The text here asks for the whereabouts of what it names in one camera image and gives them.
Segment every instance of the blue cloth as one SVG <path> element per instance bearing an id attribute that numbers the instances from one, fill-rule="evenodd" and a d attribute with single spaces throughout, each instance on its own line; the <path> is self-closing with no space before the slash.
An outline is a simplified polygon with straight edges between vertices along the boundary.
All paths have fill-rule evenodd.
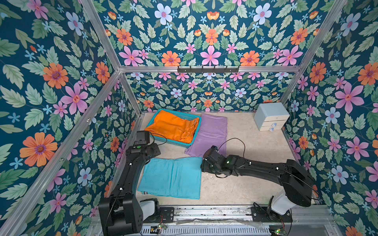
<path id="1" fill-rule="evenodd" d="M 144 166 L 138 191 L 155 196 L 200 199 L 201 157 L 152 158 Z"/>

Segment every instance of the teal plastic basket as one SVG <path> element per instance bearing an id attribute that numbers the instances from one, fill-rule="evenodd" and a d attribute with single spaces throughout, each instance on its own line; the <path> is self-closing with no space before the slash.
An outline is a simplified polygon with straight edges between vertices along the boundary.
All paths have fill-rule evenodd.
<path id="1" fill-rule="evenodd" d="M 190 147 L 190 145 L 192 145 L 194 143 L 194 140 L 195 138 L 197 137 L 197 134 L 198 134 L 198 130 L 200 129 L 200 125 L 201 125 L 201 117 L 200 116 L 196 116 L 196 115 L 192 115 L 192 114 L 188 114 L 188 113 L 183 113 L 183 112 L 179 112 L 179 111 L 171 111 L 171 110 L 167 110 L 167 109 L 159 109 L 155 115 L 152 117 L 152 119 L 150 120 L 150 122 L 148 123 L 147 126 L 150 126 L 153 124 L 154 120 L 155 120 L 155 117 L 159 114 L 160 111 L 166 111 L 166 112 L 169 112 L 169 113 L 172 113 L 173 115 L 175 116 L 178 116 L 180 117 L 181 119 L 184 119 L 184 120 L 194 120 L 195 118 L 199 118 L 199 123 L 197 125 L 197 129 L 194 133 L 194 136 L 193 136 L 193 140 L 191 143 L 182 143 L 182 142 L 178 142 L 178 141 L 174 141 L 174 140 L 170 140 L 170 139 L 167 139 L 167 143 L 170 143 L 170 144 L 173 144 L 173 145 L 177 145 L 177 146 L 180 146 L 180 147 L 185 147 L 185 148 L 188 148 Z M 159 137 L 159 136 L 155 136 L 155 140 L 157 141 L 161 141 L 161 142 L 165 142 L 166 139 L 163 138 L 163 137 Z"/>

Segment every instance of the lavender cloth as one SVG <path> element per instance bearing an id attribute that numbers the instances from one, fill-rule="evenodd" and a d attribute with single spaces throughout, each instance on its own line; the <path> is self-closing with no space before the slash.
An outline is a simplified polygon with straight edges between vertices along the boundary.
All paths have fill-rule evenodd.
<path id="1" fill-rule="evenodd" d="M 212 145 L 219 147 L 227 138 L 227 117 L 203 114 L 201 126 L 194 143 L 185 150 L 190 156 L 203 157 Z M 220 148 L 219 153 L 226 156 L 226 143 Z"/>

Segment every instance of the black cable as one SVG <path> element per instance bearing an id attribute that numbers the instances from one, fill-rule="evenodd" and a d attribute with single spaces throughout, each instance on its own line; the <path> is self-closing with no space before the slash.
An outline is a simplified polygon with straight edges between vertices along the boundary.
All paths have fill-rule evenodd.
<path id="1" fill-rule="evenodd" d="M 244 142 L 243 141 L 241 141 L 240 139 L 238 139 L 238 138 L 231 138 L 231 139 L 237 139 L 237 140 L 239 140 L 240 142 L 242 142 L 243 143 L 243 145 L 244 145 L 244 151 L 243 151 L 243 159 L 244 159 L 244 161 L 245 162 L 247 162 L 248 163 L 248 160 L 246 160 L 245 158 L 244 158 L 244 153 L 245 153 L 245 144 L 244 144 Z M 228 141 L 230 141 L 231 139 L 229 139 L 229 140 L 226 140 L 224 143 L 222 143 L 222 145 L 218 148 L 218 150 L 223 146 L 223 144 L 225 144 L 226 142 L 228 142 Z"/>

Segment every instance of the folded orange towel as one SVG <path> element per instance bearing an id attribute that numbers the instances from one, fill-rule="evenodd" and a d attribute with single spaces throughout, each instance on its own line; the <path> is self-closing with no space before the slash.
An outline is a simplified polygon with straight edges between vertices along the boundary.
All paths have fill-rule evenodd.
<path id="1" fill-rule="evenodd" d="M 199 118 L 184 120 L 172 113 L 160 111 L 155 116 L 153 124 L 144 130 L 160 134 L 170 140 L 191 143 L 199 121 Z"/>

